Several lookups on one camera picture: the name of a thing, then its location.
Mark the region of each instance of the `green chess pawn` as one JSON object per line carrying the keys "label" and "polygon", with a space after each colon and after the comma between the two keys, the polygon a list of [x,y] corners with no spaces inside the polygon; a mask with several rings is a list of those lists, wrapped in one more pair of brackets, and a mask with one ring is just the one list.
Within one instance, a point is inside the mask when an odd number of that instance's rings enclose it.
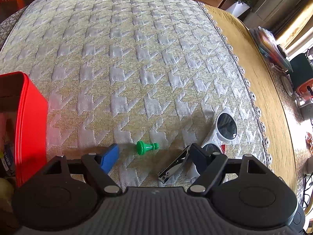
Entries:
{"label": "green chess pawn", "polygon": [[138,155],[144,155],[149,150],[159,149],[158,143],[146,144],[142,140],[137,142]]}

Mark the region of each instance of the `houndstooth tablecloth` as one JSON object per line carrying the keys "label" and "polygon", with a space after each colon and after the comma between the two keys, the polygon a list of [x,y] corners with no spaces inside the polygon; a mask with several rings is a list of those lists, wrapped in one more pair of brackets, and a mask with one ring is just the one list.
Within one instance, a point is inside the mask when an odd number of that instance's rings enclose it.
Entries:
{"label": "houndstooth tablecloth", "polygon": [[[156,174],[200,143],[225,107],[238,124],[228,157],[271,162],[255,95],[226,41],[192,0],[36,0],[0,52],[1,73],[27,73],[48,99],[48,159],[115,142],[115,182],[163,186]],[[160,150],[139,156],[138,140]],[[188,187],[188,168],[167,186]]]}

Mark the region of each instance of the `potted plant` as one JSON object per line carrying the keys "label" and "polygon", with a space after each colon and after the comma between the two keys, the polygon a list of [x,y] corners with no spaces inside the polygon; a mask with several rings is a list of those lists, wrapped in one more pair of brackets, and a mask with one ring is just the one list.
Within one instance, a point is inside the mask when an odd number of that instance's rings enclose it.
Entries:
{"label": "potted plant", "polygon": [[227,0],[222,9],[232,13],[235,17],[239,17],[252,5],[251,0]]}

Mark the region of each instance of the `sunglasses lens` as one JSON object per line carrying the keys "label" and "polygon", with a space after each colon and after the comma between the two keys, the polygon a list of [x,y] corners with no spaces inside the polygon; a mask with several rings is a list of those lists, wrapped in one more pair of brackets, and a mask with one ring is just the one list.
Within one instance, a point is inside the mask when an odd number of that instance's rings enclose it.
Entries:
{"label": "sunglasses lens", "polygon": [[232,140],[237,135],[237,127],[232,117],[226,113],[222,113],[217,120],[217,129],[226,139]]}
{"label": "sunglasses lens", "polygon": [[220,152],[219,148],[217,146],[215,146],[214,144],[206,144],[202,149],[205,152],[207,152],[207,151]]}

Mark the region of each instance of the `white sunglasses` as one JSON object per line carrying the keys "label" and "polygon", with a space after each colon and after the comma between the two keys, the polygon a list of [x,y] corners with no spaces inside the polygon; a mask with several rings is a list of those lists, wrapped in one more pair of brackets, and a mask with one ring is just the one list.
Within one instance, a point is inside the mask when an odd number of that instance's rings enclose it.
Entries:
{"label": "white sunglasses", "polygon": [[[237,136],[237,124],[232,114],[225,108],[216,118],[214,126],[201,144],[204,151],[211,150],[211,152],[221,152],[219,145],[213,142],[213,138],[217,135],[218,139],[224,142],[233,141]],[[190,146],[187,146],[184,151],[172,162],[167,168],[158,173],[158,179],[162,183],[166,183],[169,178],[174,175],[187,161],[189,157]],[[199,177],[199,173],[194,163],[190,167],[187,178],[192,179]]]}
{"label": "white sunglasses", "polygon": [[[234,120],[232,114],[229,112],[228,108],[222,110],[221,113],[217,116],[214,126],[205,137],[204,141],[201,144],[201,148],[204,151],[213,150],[212,152],[222,153],[221,147],[217,145],[213,139],[215,135],[220,141],[229,143],[237,137],[237,123]],[[186,177],[192,179],[194,177],[199,177],[200,174],[197,171],[197,168],[194,163],[192,163],[189,171],[187,172]]]}

